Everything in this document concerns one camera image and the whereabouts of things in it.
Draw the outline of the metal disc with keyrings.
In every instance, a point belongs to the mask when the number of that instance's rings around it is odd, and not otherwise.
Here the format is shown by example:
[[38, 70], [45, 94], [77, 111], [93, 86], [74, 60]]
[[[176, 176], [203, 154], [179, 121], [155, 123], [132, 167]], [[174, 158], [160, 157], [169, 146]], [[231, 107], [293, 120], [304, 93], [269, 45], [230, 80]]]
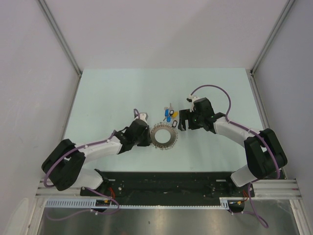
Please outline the metal disc with keyrings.
[[169, 150], [178, 140], [178, 133], [171, 125], [160, 122], [150, 130], [150, 137], [154, 148]]

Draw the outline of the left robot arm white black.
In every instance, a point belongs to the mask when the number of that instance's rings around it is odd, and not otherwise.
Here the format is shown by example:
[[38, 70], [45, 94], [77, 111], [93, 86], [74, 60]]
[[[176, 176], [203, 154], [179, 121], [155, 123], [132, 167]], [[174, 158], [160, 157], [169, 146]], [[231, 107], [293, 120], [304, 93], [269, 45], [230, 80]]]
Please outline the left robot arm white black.
[[89, 187], [96, 195], [104, 195], [108, 183], [99, 170], [83, 169], [83, 165], [106, 156], [130, 151], [134, 146], [151, 144], [149, 125], [135, 119], [129, 127], [113, 131], [109, 138], [77, 146], [70, 139], [62, 140], [42, 164], [44, 186], [59, 191], [71, 186]]

